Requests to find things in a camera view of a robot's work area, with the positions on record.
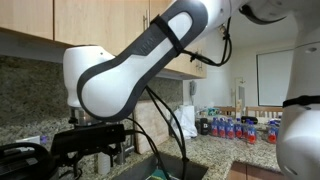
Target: wall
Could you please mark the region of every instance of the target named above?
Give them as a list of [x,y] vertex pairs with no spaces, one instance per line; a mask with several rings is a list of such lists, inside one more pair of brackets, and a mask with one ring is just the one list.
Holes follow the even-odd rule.
[[243,78],[245,81],[242,85],[245,88],[246,106],[258,106],[256,55],[260,53],[292,49],[293,45],[294,41],[289,40],[254,47],[238,48],[234,50],[231,58],[231,81],[233,84],[235,84],[236,78]]
[[[215,62],[220,62],[224,41],[218,31],[206,38],[204,53]],[[194,96],[195,106],[230,106],[231,104],[231,63],[222,67],[207,66],[207,78],[197,79],[197,92]],[[189,80],[183,81],[183,103],[191,104]]]
[[[73,128],[68,124],[62,72],[59,63],[0,56],[0,145],[46,135],[49,141],[45,147],[49,150],[54,134]],[[171,108],[182,104],[181,80],[154,78],[149,86]],[[147,99],[146,93],[140,97]],[[93,163],[93,158],[87,158],[82,165],[86,164],[89,168],[85,170],[91,171]]]

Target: white wall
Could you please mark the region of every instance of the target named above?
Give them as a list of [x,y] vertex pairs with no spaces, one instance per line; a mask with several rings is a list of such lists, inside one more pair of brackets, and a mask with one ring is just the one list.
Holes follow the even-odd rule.
[[[206,38],[204,55],[215,62],[220,62],[224,41],[218,31]],[[222,67],[207,66],[207,78],[197,79],[197,92],[194,96],[195,106],[229,106],[231,100],[231,63]],[[191,104],[189,95],[189,80],[183,81],[183,102]]]
[[235,49],[231,58],[231,80],[235,84],[235,78],[242,77],[245,83],[246,106],[258,106],[257,87],[257,63],[256,55],[267,52],[275,52],[292,49],[294,41],[285,41],[268,45]]

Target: kitchen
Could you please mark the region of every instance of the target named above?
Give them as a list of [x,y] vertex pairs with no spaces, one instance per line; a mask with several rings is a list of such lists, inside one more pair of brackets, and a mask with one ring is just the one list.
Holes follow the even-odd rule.
[[[159,4],[152,5],[151,3],[150,7],[148,4],[149,1],[145,1],[146,3],[132,4],[119,2],[119,4],[111,3],[115,7],[111,6],[104,9],[105,7],[101,6],[99,1],[95,1],[95,3],[86,2],[87,4],[84,2],[81,5],[75,3],[75,1],[65,2],[62,0],[55,0],[54,4],[49,0],[41,1],[43,4],[39,4],[39,2],[35,0],[11,2],[12,4],[0,1],[0,7],[3,8],[1,9],[1,13],[3,13],[0,16],[1,19],[12,20],[11,23],[0,23],[0,27],[1,32],[4,32],[5,34],[8,32],[9,34],[12,34],[13,30],[15,37],[27,38],[27,40],[24,40],[24,38],[22,38],[22,40],[20,39],[16,46],[25,45],[28,47],[29,41],[32,41],[32,43],[37,43],[38,41],[43,43],[44,41],[49,44],[48,46],[54,46],[56,49],[63,49],[64,47],[68,47],[69,44],[99,44],[114,54],[123,50],[129,42],[137,37],[144,28],[148,26],[147,22],[168,5],[168,2],[165,1],[161,3],[159,1],[154,1]],[[13,12],[5,11],[12,8],[19,9],[15,9]],[[87,12],[87,14],[77,13],[79,10]],[[16,23],[20,26],[11,26],[12,23]],[[214,32],[207,39],[200,41],[196,45],[190,47],[190,49],[202,51],[203,54],[207,53],[207,56],[218,61],[221,58],[221,52],[223,50],[223,41],[221,39],[222,37],[219,32]],[[246,86],[248,85],[248,87],[246,87],[248,93],[252,96],[257,94],[250,92],[251,90],[256,90],[256,75],[244,74],[248,71],[245,69],[237,69],[238,64],[241,62],[240,60],[237,62],[237,58],[242,57],[244,60],[247,60],[247,65],[250,64],[248,66],[254,67],[255,70],[255,64],[251,63],[252,54],[255,56],[256,52],[270,52],[277,49],[275,47],[278,47],[279,50],[290,48],[292,45],[292,39],[285,39],[281,42],[272,42],[269,43],[269,45],[261,45],[261,47],[255,48],[252,47],[256,45],[249,45],[242,48],[238,47],[239,49],[235,47],[235,52],[233,53],[230,63],[221,68],[206,67],[204,65],[199,65],[199,63],[195,61],[189,63],[186,57],[179,57],[175,61],[172,61],[172,63],[166,67],[166,70],[159,75],[160,77],[174,77],[174,79],[157,77],[150,82],[150,87],[163,97],[171,108],[175,109],[178,105],[190,104],[188,96],[189,81],[182,81],[181,79],[201,79],[206,77],[206,79],[197,80],[198,92],[196,96],[201,95],[202,97],[195,97],[195,104],[233,105],[234,98],[232,96],[232,88],[234,84],[233,79],[235,77],[243,77],[247,83]],[[50,60],[46,60],[47,57],[44,55],[43,59],[38,59],[44,61],[32,60],[34,53],[37,53],[37,51],[35,50],[33,53],[20,55],[24,58],[14,57],[14,55],[19,54],[19,52],[15,52],[15,54],[12,54],[11,56],[1,56],[1,99],[3,102],[1,103],[0,116],[0,142],[2,145],[29,136],[46,135],[49,137],[46,147],[49,148],[53,134],[72,128],[72,125],[68,124],[69,111],[66,104],[67,93],[63,83],[62,59],[57,58],[55,59],[56,62],[47,62],[54,61],[52,60],[54,58],[51,57]],[[143,94],[140,100],[146,99],[148,99],[147,95]],[[257,101],[254,100],[246,100],[246,102],[247,105],[258,105]],[[209,137],[200,140],[197,139],[196,141],[200,142],[196,143],[201,144],[201,141],[206,139],[209,142],[212,141],[213,143],[225,144],[232,148],[245,145],[241,144],[243,142],[225,142],[221,139],[210,140]],[[164,152],[166,152],[166,146],[171,145],[171,142],[166,143],[169,145],[164,144],[162,146]],[[270,152],[275,152],[275,148],[271,147]],[[274,165],[276,163],[274,162],[275,154],[261,156],[272,156],[272,164]],[[241,161],[240,156],[236,158],[225,156],[225,158],[226,159],[222,158],[222,160],[226,161],[225,164],[221,166],[221,169],[224,170],[222,175],[215,174],[217,173],[215,172],[212,176],[209,176],[208,179],[223,179],[227,175],[226,169],[230,169],[233,160],[243,162]],[[85,176],[86,172],[94,171],[95,163],[93,157],[84,158],[80,162],[80,164],[85,167],[84,177],[87,177]]]

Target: granite countertop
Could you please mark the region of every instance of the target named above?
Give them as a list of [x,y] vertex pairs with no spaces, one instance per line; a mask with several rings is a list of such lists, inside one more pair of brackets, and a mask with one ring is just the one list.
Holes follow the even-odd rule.
[[[187,156],[190,161],[209,167],[203,179],[226,179],[233,162],[241,162],[263,169],[280,172],[276,160],[276,146],[269,144],[258,135],[256,144],[251,145],[235,139],[228,140],[212,136],[198,135],[196,138],[186,140]],[[174,138],[158,146],[158,150],[181,157],[178,145]],[[143,155],[132,154],[126,159],[126,164],[115,165],[107,176],[98,174],[84,174],[82,179],[112,179],[121,172],[134,166],[152,155],[147,152]]]

